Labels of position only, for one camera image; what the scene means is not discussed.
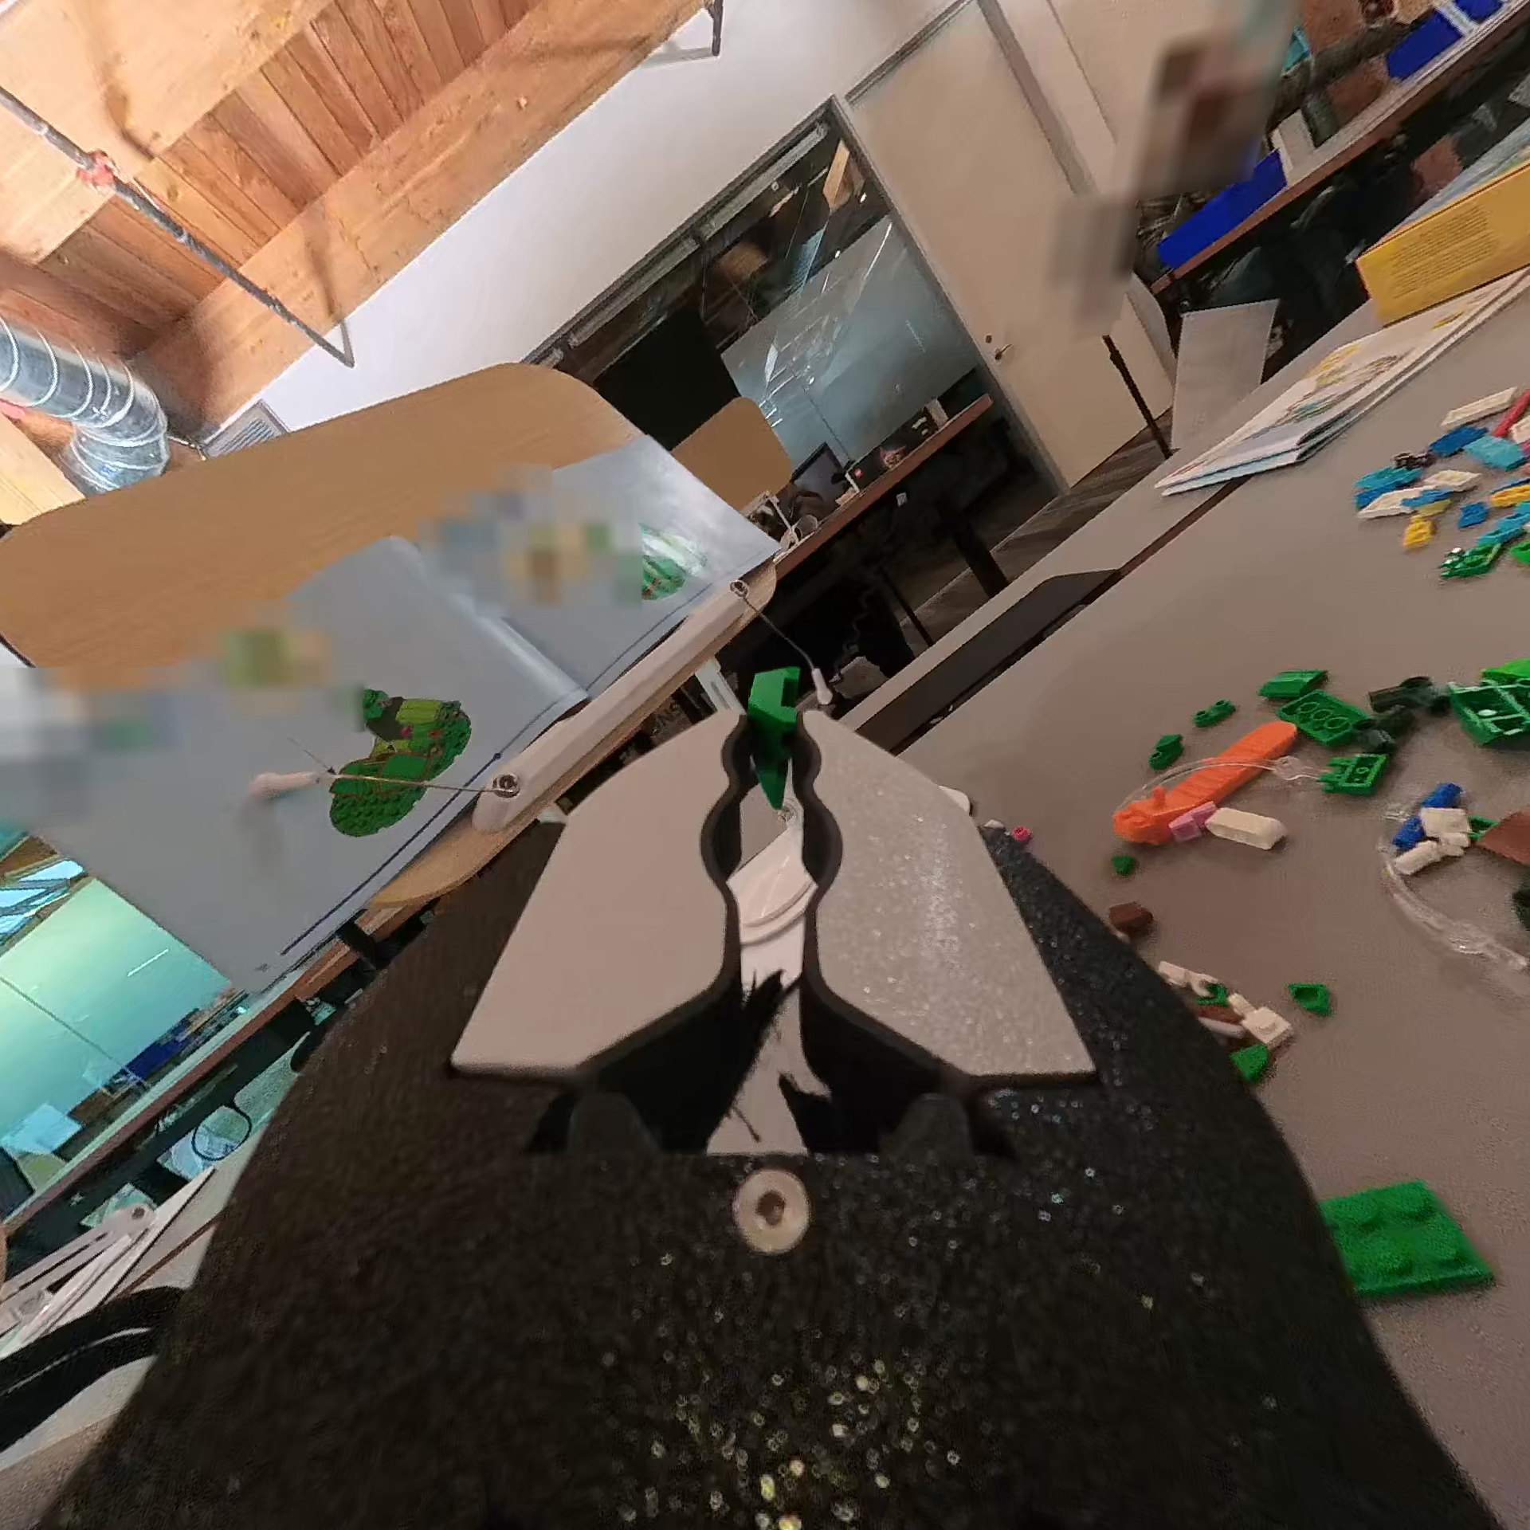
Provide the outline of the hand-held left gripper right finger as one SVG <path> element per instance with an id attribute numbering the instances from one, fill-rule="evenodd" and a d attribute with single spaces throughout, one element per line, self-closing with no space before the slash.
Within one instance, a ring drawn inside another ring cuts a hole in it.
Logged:
<path id="1" fill-rule="evenodd" d="M 1097 1071 L 981 830 L 927 775 L 839 721 L 798 723 L 801 1049 L 814 1143 L 876 1150 L 926 1100 Z"/>

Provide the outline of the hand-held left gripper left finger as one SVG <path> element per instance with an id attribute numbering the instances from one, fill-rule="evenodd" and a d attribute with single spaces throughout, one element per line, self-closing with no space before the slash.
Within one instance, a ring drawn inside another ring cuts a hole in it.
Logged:
<path id="1" fill-rule="evenodd" d="M 483 985 L 451 1065 L 624 1100 L 670 1153 L 708 1150 L 758 1056 L 778 984 L 746 985 L 743 713 L 715 713 L 572 811 Z"/>

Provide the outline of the green curved slope lego piece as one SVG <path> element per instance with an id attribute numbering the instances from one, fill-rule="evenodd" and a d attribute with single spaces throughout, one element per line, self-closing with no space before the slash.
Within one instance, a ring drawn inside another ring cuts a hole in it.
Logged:
<path id="1" fill-rule="evenodd" d="M 784 810 L 790 782 L 798 692 L 801 667 L 773 667 L 754 673 L 746 705 L 754 779 L 775 811 Z"/>

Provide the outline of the open lego instruction booklet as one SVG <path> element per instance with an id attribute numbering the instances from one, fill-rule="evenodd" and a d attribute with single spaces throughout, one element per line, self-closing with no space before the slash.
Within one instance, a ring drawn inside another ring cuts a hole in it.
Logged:
<path id="1" fill-rule="evenodd" d="M 297 964 L 492 770 L 778 541 L 641 436 L 479 492 L 181 658 L 4 679 L 4 828 L 46 840 L 230 984 Z"/>

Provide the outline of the green lego plate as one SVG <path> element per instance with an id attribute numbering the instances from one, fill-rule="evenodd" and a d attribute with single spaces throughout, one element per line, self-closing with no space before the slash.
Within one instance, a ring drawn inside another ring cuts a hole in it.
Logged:
<path id="1" fill-rule="evenodd" d="M 1363 1303 L 1479 1291 L 1495 1280 L 1424 1181 L 1332 1196 L 1317 1213 Z"/>

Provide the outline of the pile of colourful lego pieces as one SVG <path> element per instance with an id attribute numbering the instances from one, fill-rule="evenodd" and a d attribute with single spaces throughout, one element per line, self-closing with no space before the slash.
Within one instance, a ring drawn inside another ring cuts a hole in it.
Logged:
<path id="1" fill-rule="evenodd" d="M 1401 551 L 1440 556 L 1442 582 L 1527 564 L 1527 395 L 1491 392 L 1450 410 L 1424 450 L 1397 453 L 1351 489 L 1363 526 L 1395 526 Z"/>

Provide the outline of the yellow lego box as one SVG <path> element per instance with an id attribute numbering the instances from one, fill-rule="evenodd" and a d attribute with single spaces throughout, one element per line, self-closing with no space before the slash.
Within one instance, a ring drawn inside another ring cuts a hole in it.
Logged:
<path id="1" fill-rule="evenodd" d="M 1527 265 L 1527 155 L 1475 166 L 1356 261 L 1383 327 Z"/>

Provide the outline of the orange brick separator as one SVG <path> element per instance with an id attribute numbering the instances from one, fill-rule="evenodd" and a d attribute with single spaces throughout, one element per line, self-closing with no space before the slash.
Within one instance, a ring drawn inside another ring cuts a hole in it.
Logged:
<path id="1" fill-rule="evenodd" d="M 1146 782 L 1115 810 L 1110 828 L 1128 846 L 1167 846 L 1175 836 L 1174 823 L 1197 807 L 1217 810 L 1254 775 L 1270 771 L 1291 755 L 1294 742 L 1296 727 L 1292 723 L 1262 723 L 1223 753 Z"/>

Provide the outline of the long wooden desk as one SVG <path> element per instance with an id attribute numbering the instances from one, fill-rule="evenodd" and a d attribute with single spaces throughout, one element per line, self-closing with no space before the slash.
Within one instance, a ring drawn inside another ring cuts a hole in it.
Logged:
<path id="1" fill-rule="evenodd" d="M 978 392 L 956 410 L 932 400 L 889 441 L 835 475 L 835 501 L 790 484 L 772 509 L 787 511 L 778 546 L 778 591 L 817 599 L 822 585 L 869 588 L 904 638 L 932 644 L 922 610 L 956 577 L 978 593 L 1008 582 L 983 515 L 1032 466 L 1004 410 Z"/>

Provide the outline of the white paper sheet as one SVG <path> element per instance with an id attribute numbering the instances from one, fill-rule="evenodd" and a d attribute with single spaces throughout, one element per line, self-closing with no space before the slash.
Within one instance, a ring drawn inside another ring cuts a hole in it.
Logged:
<path id="1" fill-rule="evenodd" d="M 1276 311 L 1276 299 L 1260 299 L 1183 317 L 1170 434 L 1174 450 L 1185 450 L 1260 384 Z"/>

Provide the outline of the stacked closed instruction booklets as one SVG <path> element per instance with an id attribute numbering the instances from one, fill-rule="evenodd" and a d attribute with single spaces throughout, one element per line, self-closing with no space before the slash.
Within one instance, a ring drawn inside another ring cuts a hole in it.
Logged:
<path id="1" fill-rule="evenodd" d="M 1164 496 L 1178 496 L 1303 461 L 1526 295 L 1526 286 L 1527 270 L 1519 270 L 1330 349 L 1267 408 L 1183 469 L 1159 477 L 1155 487 Z"/>

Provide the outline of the white door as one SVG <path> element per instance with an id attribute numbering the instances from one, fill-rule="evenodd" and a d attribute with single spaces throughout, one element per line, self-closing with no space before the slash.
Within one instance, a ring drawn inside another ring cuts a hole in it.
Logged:
<path id="1" fill-rule="evenodd" d="M 1083 172 L 1016 65 L 999 4 L 954 4 L 847 118 L 986 379 L 1069 487 L 1170 406 L 1171 379 L 1151 302 L 1064 265 L 1083 257 Z"/>

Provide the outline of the black ceiling pipe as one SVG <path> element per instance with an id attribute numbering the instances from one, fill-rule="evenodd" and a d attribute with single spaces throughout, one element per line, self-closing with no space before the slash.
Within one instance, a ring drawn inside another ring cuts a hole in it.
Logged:
<path id="1" fill-rule="evenodd" d="M 239 267 L 218 255 L 165 206 L 147 197 L 136 182 L 124 179 L 109 155 L 103 151 L 87 151 L 82 145 L 74 141 L 56 124 L 20 101 L 20 98 L 16 98 L 8 86 L 2 86 L 2 108 L 33 138 L 49 145 L 58 156 L 63 156 L 74 169 L 75 179 L 128 208 L 137 218 L 153 224 L 189 257 L 202 261 L 203 267 L 211 270 L 218 277 L 230 282 L 244 296 L 259 302 L 263 311 L 278 315 L 279 321 L 295 328 L 301 337 L 316 345 L 317 352 L 331 356 L 337 365 L 350 371 L 353 369 L 353 352 L 350 347 L 350 333 L 343 319 L 339 321 L 341 344 L 334 344 L 328 334 L 297 315 L 284 301 L 279 301 L 279 296 L 245 277 Z"/>

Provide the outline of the white metal frame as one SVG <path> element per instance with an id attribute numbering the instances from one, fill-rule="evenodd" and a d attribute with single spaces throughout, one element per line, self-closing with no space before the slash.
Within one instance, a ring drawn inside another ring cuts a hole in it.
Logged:
<path id="1" fill-rule="evenodd" d="M 71 1317 L 156 1286 L 186 1286 L 218 1209 L 197 1207 L 203 1182 L 160 1207 L 136 1203 L 5 1280 L 2 1353 L 28 1348 Z"/>

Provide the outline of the silver ventilation duct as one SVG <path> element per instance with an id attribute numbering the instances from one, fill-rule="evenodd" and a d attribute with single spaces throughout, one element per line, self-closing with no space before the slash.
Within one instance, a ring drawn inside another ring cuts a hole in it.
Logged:
<path id="1" fill-rule="evenodd" d="M 5 315 L 2 399 L 68 425 L 62 471 L 84 494 L 156 478 L 169 465 L 167 415 L 143 379 Z"/>

